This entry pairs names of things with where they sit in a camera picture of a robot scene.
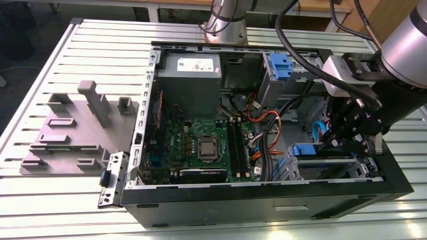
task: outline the ram slot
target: ram slot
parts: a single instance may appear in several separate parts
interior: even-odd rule
[[[246,164],[242,132],[241,132],[238,121],[233,123],[233,138],[234,138],[236,158],[238,162],[238,173],[241,177],[245,177],[248,172],[248,164]]]
[[[237,176],[240,172],[237,152],[236,152],[236,139],[233,122],[226,122],[226,138],[228,138],[228,154],[230,163],[230,175]]]

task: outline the blue plastic clip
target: blue plastic clip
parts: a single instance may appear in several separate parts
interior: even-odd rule
[[[276,80],[288,80],[292,74],[292,62],[288,56],[281,53],[269,54],[269,64],[273,70]]]

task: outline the floor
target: floor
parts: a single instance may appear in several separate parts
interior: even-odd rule
[[[38,71],[50,55],[63,30],[73,17],[99,20],[135,21],[147,19],[143,8],[117,7],[117,6],[93,6],[61,4],[58,13],[53,14],[46,3],[30,3],[30,12],[35,20],[35,27],[26,31],[34,48],[33,55],[21,61],[10,61],[0,55],[0,76],[6,80],[7,86],[0,88],[0,134],[6,127],[14,111],[25,97],[25,94],[37,77]],[[159,10],[159,21],[167,23],[198,24],[209,18],[208,11],[193,10]],[[246,26],[256,28],[272,28],[272,17],[268,14],[248,14],[245,18]]]

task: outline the black cable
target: black cable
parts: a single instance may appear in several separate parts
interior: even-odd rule
[[[373,28],[370,26],[370,23],[368,21],[366,15],[362,12],[358,0],[353,0],[353,5],[354,5],[354,8],[357,10],[358,16],[361,18],[361,21],[362,21],[365,30],[368,32],[368,35],[370,36],[372,42],[374,43],[377,49],[380,50],[382,43],[381,43],[381,40],[378,39],[377,34],[374,33],[374,30],[373,30]]]
[[[196,11],[196,10],[192,10],[192,12],[190,12],[190,14],[188,15],[188,17],[186,17],[183,20],[179,20],[179,23],[181,23],[181,24],[192,18],[193,14],[194,14],[194,11]]]
[[[360,6],[360,1],[358,0],[353,0],[353,5],[354,5],[354,9],[357,10],[357,13],[358,13],[358,16],[361,18],[364,26],[370,25],[369,21],[368,21],[368,18],[366,18],[366,15],[362,12],[362,9],[361,9],[361,6]]]
[[[220,30],[216,30],[216,31],[208,31],[204,29],[204,27],[201,26],[201,24],[198,24],[198,28],[201,29],[202,32],[205,32],[206,34],[217,34],[220,33],[221,31],[224,31],[224,29],[228,27],[228,25],[232,23],[232,20],[233,20],[233,17],[234,17],[234,14],[236,14],[236,11],[237,11],[237,7],[238,7],[238,0],[234,1],[234,7],[233,7],[233,12],[232,12],[232,16],[228,20],[228,22],[225,23],[224,27],[220,29]]]
[[[278,110],[278,116],[281,117],[282,114],[285,114],[285,112],[292,108],[292,106],[302,99],[308,98],[308,97],[328,97],[329,95],[325,92],[309,92],[305,93],[302,95],[298,95],[296,97],[293,97],[280,108]]]
[[[304,57],[298,54],[298,52],[294,50],[292,47],[285,34],[281,30],[281,20],[282,16],[286,13],[286,11],[290,9],[293,4],[296,3],[297,0],[293,0],[293,3],[289,4],[286,9],[284,9],[280,14],[277,15],[277,18],[274,20],[274,31],[277,33],[280,42],[288,52],[288,54],[293,57],[296,62],[302,66],[304,69],[306,69],[308,72],[310,72],[317,78],[322,79],[325,82],[344,90],[349,96],[354,96],[354,98],[362,100],[362,102],[373,109],[377,110],[381,107],[381,104],[377,102],[376,98],[370,97],[364,91],[361,91],[358,88],[354,86],[349,85],[344,81],[338,80],[336,77],[329,75],[326,72],[321,71],[318,68],[316,68],[305,59]]]
[[[338,23],[338,21],[337,21],[337,19],[336,19],[336,14],[334,14],[333,0],[329,0],[329,8],[330,8],[332,21],[333,21],[336,27],[337,27],[340,30],[342,30],[344,32],[346,32],[346,33],[349,33],[349,34],[352,34],[352,35],[354,35],[354,36],[357,36],[357,37],[360,37],[360,38],[362,38],[362,39],[365,39],[365,40],[372,41],[372,38],[370,38],[368,35],[364,35],[362,33],[356,32],[354,30],[350,30],[349,28],[344,27],[344,26]]]

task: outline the label sticker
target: label sticker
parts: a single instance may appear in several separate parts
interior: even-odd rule
[[[177,59],[178,72],[213,72],[213,59],[179,58]]]
[[[262,170],[262,169],[256,166],[256,167],[253,168],[253,173],[254,173],[256,175],[261,175],[261,170]]]
[[[253,106],[256,109],[258,109],[261,105],[260,105],[256,101],[253,101],[252,106]]]

